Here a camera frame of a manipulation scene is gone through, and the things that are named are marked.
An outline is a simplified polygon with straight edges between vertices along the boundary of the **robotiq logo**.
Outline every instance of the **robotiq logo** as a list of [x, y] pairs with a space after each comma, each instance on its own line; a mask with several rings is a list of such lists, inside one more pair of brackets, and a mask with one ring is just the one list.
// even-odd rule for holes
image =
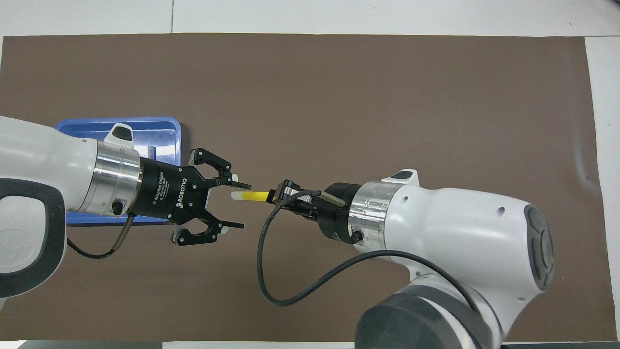
[[177, 200], [177, 207], [183, 208], [183, 195], [185, 194], [185, 185], [187, 184], [187, 178], [183, 178], [181, 181], [181, 188], [179, 189], [179, 199]]

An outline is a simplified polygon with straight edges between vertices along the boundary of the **blue tray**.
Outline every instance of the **blue tray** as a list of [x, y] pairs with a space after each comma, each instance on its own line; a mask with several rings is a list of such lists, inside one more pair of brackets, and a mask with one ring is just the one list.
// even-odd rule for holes
[[[181, 125], [173, 117], [121, 117], [113, 119], [66, 119], [56, 130], [73, 137], [104, 140], [112, 126], [122, 122], [133, 129], [133, 142], [140, 156], [172, 165], [181, 164]], [[123, 225], [126, 215], [109, 217], [83, 212], [67, 212], [68, 225]], [[163, 224], [166, 219], [136, 216], [134, 224]]]

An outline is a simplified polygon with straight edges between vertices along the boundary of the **yellow marker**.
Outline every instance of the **yellow marker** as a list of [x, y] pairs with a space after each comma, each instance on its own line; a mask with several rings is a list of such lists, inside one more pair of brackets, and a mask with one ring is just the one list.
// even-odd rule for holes
[[231, 198], [233, 200], [246, 201], [267, 201], [268, 191], [233, 191]]

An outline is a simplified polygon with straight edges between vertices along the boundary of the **silver metal ring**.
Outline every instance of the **silver metal ring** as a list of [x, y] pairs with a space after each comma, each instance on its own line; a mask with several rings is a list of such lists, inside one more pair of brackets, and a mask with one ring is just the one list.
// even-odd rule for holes
[[123, 213], [133, 204], [138, 193], [141, 169], [140, 155], [134, 149], [97, 141], [97, 160], [91, 186], [79, 212], [114, 215], [112, 204], [123, 204]]
[[349, 234], [359, 230], [363, 239], [358, 242], [364, 251], [385, 250], [383, 237], [389, 203], [403, 184], [368, 182], [355, 194], [348, 216]]

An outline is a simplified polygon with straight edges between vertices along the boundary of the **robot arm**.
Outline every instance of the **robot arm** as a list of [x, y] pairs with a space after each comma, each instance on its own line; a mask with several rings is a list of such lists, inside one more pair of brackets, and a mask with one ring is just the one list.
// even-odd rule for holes
[[[218, 176], [205, 179], [195, 168], [204, 163]], [[243, 228], [207, 211], [210, 189], [220, 185], [251, 188], [237, 181], [228, 161], [202, 148], [182, 167], [140, 157], [124, 124], [101, 142], [0, 117], [0, 299], [54, 273], [67, 241], [66, 211], [128, 214], [126, 228], [135, 215], [177, 225], [198, 218], [208, 226], [199, 234], [179, 226], [172, 237], [178, 245], [215, 242], [229, 227]]]
[[284, 181], [266, 201], [285, 203], [284, 209], [316, 221], [326, 237], [360, 252], [431, 261], [462, 286], [410, 258], [382, 257], [406, 266], [410, 284], [364, 314], [356, 348], [498, 348], [518, 314], [551, 282], [547, 220], [512, 197], [429, 190], [418, 181], [415, 170], [402, 170], [364, 185], [335, 183], [319, 192], [328, 200], [292, 201], [291, 195], [310, 191]]

